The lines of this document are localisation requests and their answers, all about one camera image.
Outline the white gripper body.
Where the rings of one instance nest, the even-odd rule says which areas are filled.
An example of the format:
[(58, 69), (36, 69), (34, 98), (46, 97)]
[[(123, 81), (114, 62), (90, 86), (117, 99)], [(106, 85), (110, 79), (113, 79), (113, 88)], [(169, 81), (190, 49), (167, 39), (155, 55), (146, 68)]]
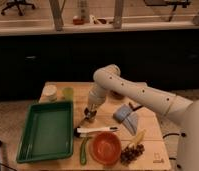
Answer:
[(89, 111), (96, 111), (106, 100), (107, 90), (94, 84), (88, 94), (87, 108)]

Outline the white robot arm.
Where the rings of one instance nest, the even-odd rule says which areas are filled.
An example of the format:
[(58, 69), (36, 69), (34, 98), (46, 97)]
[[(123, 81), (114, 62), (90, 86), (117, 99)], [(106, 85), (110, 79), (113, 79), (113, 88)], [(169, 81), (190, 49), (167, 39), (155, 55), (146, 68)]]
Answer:
[(119, 67), (114, 64), (97, 69), (93, 80), (85, 109), (88, 119), (95, 117), (109, 91), (126, 96), (180, 126), (176, 171), (199, 171), (199, 100), (192, 101), (123, 79)]

